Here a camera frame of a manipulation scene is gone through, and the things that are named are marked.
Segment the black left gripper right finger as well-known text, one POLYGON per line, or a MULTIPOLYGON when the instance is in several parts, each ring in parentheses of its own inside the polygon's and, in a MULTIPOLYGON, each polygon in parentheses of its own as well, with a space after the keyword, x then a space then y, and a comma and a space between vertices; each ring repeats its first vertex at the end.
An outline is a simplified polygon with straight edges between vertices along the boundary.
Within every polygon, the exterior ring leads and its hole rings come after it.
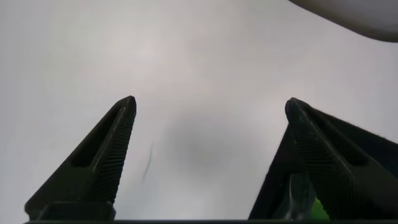
POLYGON ((397 144, 291 98, 285 114, 331 219, 397 219, 397 144))

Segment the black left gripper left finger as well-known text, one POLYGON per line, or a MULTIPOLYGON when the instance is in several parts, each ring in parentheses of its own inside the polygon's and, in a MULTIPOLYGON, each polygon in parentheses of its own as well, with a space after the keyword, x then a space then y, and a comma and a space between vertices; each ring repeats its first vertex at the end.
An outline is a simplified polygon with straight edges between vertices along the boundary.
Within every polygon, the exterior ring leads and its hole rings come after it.
POLYGON ((30 220, 114 220, 136 100, 116 102, 25 204, 30 220))

